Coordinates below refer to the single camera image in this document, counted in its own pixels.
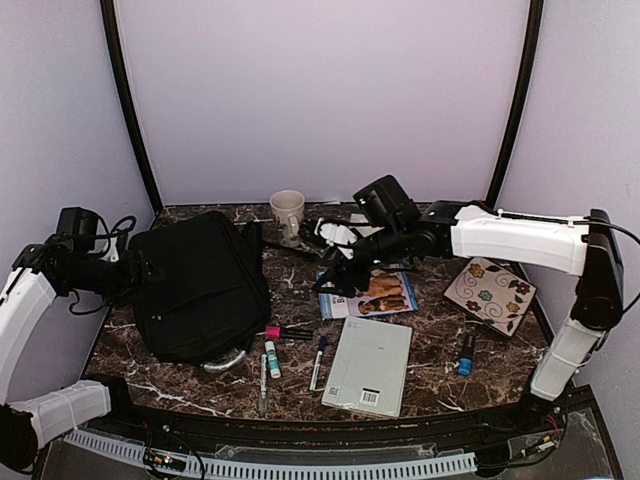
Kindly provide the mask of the dog picture book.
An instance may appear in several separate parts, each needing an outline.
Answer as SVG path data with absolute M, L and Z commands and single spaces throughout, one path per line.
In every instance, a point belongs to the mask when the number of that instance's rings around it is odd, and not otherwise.
M 418 310 L 412 285 L 402 264 L 374 270 L 369 289 L 357 291 L 353 298 L 320 293 L 319 304 L 323 320 L 338 320 L 347 316 L 378 317 Z

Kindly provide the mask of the black student backpack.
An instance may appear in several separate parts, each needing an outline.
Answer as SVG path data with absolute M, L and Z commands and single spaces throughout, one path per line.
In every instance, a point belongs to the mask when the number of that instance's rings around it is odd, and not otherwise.
M 217 371 L 241 362 L 271 319 L 262 226 L 211 211 L 140 233 L 129 249 L 147 269 L 132 304 L 149 353 Z

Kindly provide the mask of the grey notebook with barcode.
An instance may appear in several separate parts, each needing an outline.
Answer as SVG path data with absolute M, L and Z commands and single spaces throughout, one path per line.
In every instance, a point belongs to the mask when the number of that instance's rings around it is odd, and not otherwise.
M 379 417 L 400 415 L 413 330 L 348 316 L 322 404 Z

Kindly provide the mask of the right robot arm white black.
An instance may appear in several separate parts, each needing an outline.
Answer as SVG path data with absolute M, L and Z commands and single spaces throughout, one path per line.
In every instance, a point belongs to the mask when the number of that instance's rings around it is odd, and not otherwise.
M 545 422 L 579 365 L 626 313 L 617 226 L 594 209 L 587 217 L 540 217 L 491 211 L 478 203 L 437 201 L 420 211 L 410 199 L 357 199 L 375 233 L 345 242 L 343 222 L 321 219 L 313 234 L 344 254 L 315 282 L 318 293 L 354 297 L 369 286 L 375 263 L 406 258 L 489 257 L 575 275 L 575 302 L 510 413 L 521 434 Z

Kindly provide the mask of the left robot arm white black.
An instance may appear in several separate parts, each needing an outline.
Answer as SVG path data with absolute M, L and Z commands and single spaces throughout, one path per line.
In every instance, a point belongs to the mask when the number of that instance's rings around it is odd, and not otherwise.
M 9 386 L 33 331 L 59 297 L 89 291 L 116 304 L 130 302 L 156 279 L 151 262 L 128 251 L 94 255 L 52 236 L 24 248 L 1 291 L 1 463 L 21 472 L 52 440 L 102 417 L 120 436 L 141 427 L 125 381 L 97 376 L 36 398 L 11 401 Z

